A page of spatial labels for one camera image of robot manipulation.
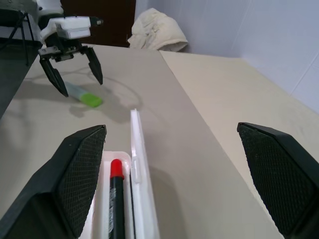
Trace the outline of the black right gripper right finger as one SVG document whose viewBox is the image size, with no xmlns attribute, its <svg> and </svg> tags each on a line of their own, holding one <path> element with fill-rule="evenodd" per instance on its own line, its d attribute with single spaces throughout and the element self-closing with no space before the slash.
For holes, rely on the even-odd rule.
<svg viewBox="0 0 319 239">
<path fill-rule="evenodd" d="M 254 186 L 284 239 L 319 239 L 319 163 L 289 134 L 240 122 Z"/>
</svg>

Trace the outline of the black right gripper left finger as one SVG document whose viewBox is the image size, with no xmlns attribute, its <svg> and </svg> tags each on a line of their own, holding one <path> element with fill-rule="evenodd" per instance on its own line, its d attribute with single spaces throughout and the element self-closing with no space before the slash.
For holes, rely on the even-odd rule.
<svg viewBox="0 0 319 239">
<path fill-rule="evenodd" d="M 96 191 L 105 125 L 66 137 L 0 219 L 0 239 L 78 239 Z"/>
</svg>

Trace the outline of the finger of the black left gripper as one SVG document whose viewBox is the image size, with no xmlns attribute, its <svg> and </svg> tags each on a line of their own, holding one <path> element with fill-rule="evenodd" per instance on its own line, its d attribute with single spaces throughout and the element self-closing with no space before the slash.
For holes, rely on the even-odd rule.
<svg viewBox="0 0 319 239">
<path fill-rule="evenodd" d="M 95 76 L 99 84 L 102 85 L 103 84 L 102 68 L 93 47 L 83 46 L 81 53 L 87 56 L 89 60 L 89 67 L 93 75 Z"/>
<path fill-rule="evenodd" d="M 59 73 L 59 71 L 52 67 L 50 63 L 50 59 L 53 58 L 55 61 L 59 62 L 61 60 L 60 55 L 52 55 L 52 54 L 40 54 L 40 64 L 49 79 L 50 83 L 61 93 L 63 96 L 68 97 L 68 92 L 66 90 L 64 81 Z"/>
</svg>

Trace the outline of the marker with green cap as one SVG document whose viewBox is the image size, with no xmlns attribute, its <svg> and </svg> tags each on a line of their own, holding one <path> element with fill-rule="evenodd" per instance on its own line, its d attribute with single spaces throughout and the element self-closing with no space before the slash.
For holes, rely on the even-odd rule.
<svg viewBox="0 0 319 239">
<path fill-rule="evenodd" d="M 89 93 L 80 86 L 74 85 L 67 81 L 65 81 L 64 84 L 68 95 L 89 107 L 96 108 L 103 103 L 103 100 L 100 97 Z"/>
</svg>

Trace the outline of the black marker with red cap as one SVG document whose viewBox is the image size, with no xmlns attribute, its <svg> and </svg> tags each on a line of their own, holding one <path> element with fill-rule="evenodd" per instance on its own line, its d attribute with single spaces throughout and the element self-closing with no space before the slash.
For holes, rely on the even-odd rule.
<svg viewBox="0 0 319 239">
<path fill-rule="evenodd" d="M 114 159 L 110 168 L 109 239 L 125 239 L 124 174 L 122 162 Z"/>
</svg>

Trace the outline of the white plastic pencil case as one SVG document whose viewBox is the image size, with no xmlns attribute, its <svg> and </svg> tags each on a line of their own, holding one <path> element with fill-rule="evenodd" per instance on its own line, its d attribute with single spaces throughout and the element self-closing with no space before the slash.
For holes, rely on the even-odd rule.
<svg viewBox="0 0 319 239">
<path fill-rule="evenodd" d="M 79 239 L 109 238 L 111 162 L 119 159 L 124 174 L 126 239 L 160 239 L 154 194 L 140 114 L 131 111 L 131 153 L 103 151 L 97 188 Z"/>
</svg>

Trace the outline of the black tripod stand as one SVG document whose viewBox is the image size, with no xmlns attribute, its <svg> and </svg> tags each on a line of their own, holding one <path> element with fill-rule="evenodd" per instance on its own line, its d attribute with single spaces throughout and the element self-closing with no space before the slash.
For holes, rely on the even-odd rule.
<svg viewBox="0 0 319 239">
<path fill-rule="evenodd" d="M 26 42 L 25 31 L 23 26 L 24 22 L 27 22 L 28 24 L 32 43 L 35 43 L 29 15 L 27 12 L 22 12 L 21 10 L 0 9 L 0 26 L 13 28 L 8 39 L 3 43 L 2 46 L 0 46 L 0 51 L 4 50 L 7 46 L 11 44 L 11 42 L 13 41 L 14 35 L 16 34 L 17 30 L 20 29 L 21 36 L 22 36 L 22 47 L 24 49 L 24 54 L 25 54 L 25 64 L 26 66 L 28 66 L 29 57 L 27 52 L 27 42 Z"/>
</svg>

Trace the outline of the cream white crumpled cloth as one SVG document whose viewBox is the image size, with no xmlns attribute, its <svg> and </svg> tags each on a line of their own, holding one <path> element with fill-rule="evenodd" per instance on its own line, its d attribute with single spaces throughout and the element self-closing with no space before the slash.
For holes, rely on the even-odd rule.
<svg viewBox="0 0 319 239">
<path fill-rule="evenodd" d="M 178 52 L 188 44 L 177 22 L 155 8 L 139 15 L 132 26 L 132 36 L 128 42 L 132 49 L 172 52 Z"/>
</svg>

